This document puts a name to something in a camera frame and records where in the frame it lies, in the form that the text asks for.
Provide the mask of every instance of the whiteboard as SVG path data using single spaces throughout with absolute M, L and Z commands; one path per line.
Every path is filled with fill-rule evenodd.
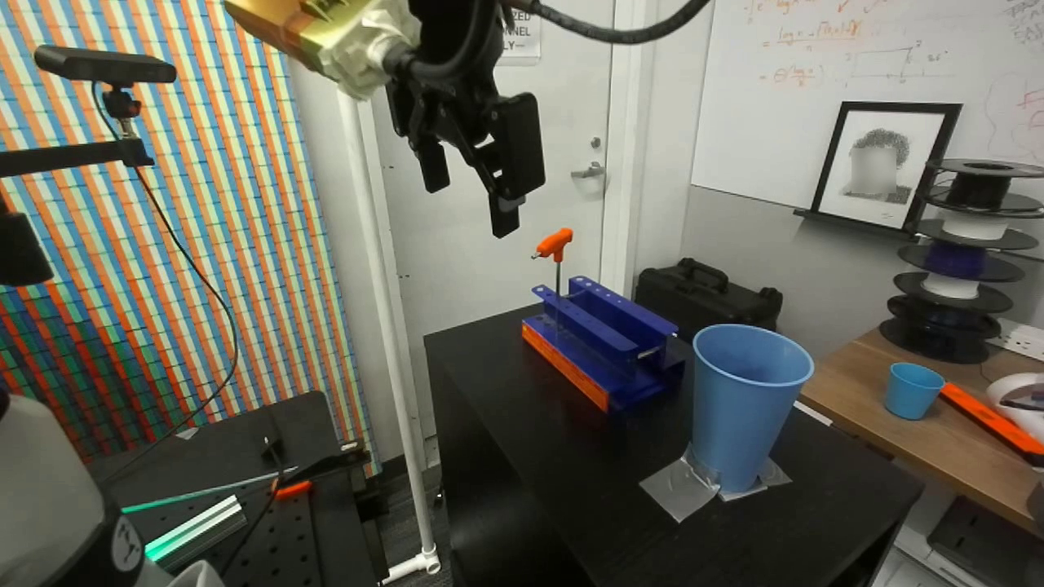
M 946 157 L 1044 161 L 1044 0 L 713 0 L 692 183 L 810 208 L 843 100 L 953 100 Z

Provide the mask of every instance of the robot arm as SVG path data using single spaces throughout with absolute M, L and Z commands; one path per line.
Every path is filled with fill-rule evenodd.
M 502 97 L 493 68 L 512 8 L 544 17 L 598 41 L 651 41 L 682 30 L 707 0 L 686 0 L 647 30 L 605 30 L 542 0 L 226 0 L 251 34 L 334 78 L 354 97 L 387 90 L 392 123 L 409 135 L 423 190 L 451 186 L 443 142 L 491 192 L 493 235 L 520 227 L 520 208 L 544 183 L 532 93 Z

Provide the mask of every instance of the black table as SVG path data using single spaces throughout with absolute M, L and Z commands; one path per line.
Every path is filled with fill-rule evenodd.
M 675 526 L 640 482 L 688 443 L 688 393 L 605 418 L 523 345 L 532 310 L 426 335 L 457 583 L 831 583 L 881 553 L 920 484 L 790 418 L 790 484 Z
M 275 464 L 261 457 L 263 432 L 280 432 L 283 466 L 306 466 L 338 450 L 327 393 L 309 390 L 261 409 L 234 414 L 211 426 L 199 426 L 194 440 L 161 443 L 146 458 L 132 464 L 123 471 L 114 466 L 116 471 L 102 468 L 99 475 L 103 492 L 116 504 L 239 482 L 275 468 Z M 372 545 L 365 541 L 354 492 L 354 471 L 334 468 L 313 479 L 313 494 L 305 502 L 305 507 L 309 507 L 309 526 L 301 507 L 288 515 L 280 511 L 280 504 L 275 504 L 267 526 L 246 545 L 246 553 L 251 553 L 255 564 L 234 564 L 234 583 L 301 583 L 301 572 L 294 578 L 294 568 L 318 568 L 319 583 L 372 587 L 380 578 L 380 561 Z M 251 511 L 259 511 L 259 504 L 263 502 L 263 482 L 239 490 L 239 494 L 251 518 Z M 161 529 L 186 520 L 186 507 L 195 511 L 218 498 L 226 494 L 170 504 L 166 511 L 138 515 L 138 520 L 145 529 L 145 536 L 154 536 Z M 301 530 L 309 530 L 313 548 L 305 552 L 305 545 L 298 545 L 305 541 Z M 234 541 L 239 533 L 223 541 L 223 548 L 214 548 L 208 561 L 223 568 Z

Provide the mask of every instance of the wire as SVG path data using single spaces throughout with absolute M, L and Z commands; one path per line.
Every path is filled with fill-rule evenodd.
M 688 25 L 707 7 L 707 0 L 686 0 L 671 17 L 666 17 L 651 25 L 643 25 L 643 30 L 615 30 L 615 25 L 583 23 L 583 18 L 567 17 L 542 0 L 517 0 L 512 7 L 523 11 L 535 11 L 535 17 L 561 25 L 574 34 L 583 34 L 583 38 L 615 41 L 615 46 L 643 46 L 643 41 L 657 41 L 657 38 Z
M 103 126 L 110 131 L 110 135 L 116 135 L 116 126 L 108 120 L 108 113 L 102 110 L 102 100 L 99 100 L 99 82 L 93 85 L 93 97 L 96 97 L 96 110 L 99 117 L 103 120 Z M 182 420 L 175 425 L 170 432 L 164 432 L 161 440 L 154 440 L 146 450 L 140 450 L 132 464 L 123 464 L 116 471 L 126 471 L 132 466 L 138 466 L 154 445 L 166 443 L 170 435 L 175 435 L 182 426 L 195 425 L 195 418 L 230 388 L 230 380 L 234 378 L 239 372 L 239 326 L 234 326 L 234 316 L 232 316 L 232 305 L 230 301 L 218 292 L 218 285 L 202 275 L 202 267 L 195 264 L 195 258 L 189 253 L 189 248 L 182 243 L 182 236 L 173 231 L 154 186 L 145 180 L 145 173 L 138 166 L 132 166 L 132 173 L 138 176 L 138 183 L 145 186 L 145 192 L 149 196 L 149 204 L 154 211 L 161 215 L 170 240 L 175 243 L 175 252 L 186 258 L 186 264 L 194 267 L 194 275 L 199 276 L 199 283 L 214 296 L 214 303 L 223 305 L 226 314 L 226 323 L 230 323 L 230 335 L 232 335 L 232 358 L 226 366 L 226 378 L 214 385 L 214 390 Z

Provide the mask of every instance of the blue cup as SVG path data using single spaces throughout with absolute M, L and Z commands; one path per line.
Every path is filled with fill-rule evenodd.
M 692 339 L 686 372 L 692 388 L 686 458 L 725 492 L 757 490 L 757 471 L 815 372 L 814 355 L 773 329 L 722 323 Z
M 883 408 L 895 418 L 920 420 L 935 404 L 944 380 L 946 378 L 934 367 L 922 367 L 917 363 L 895 363 L 890 378 L 889 378 Z

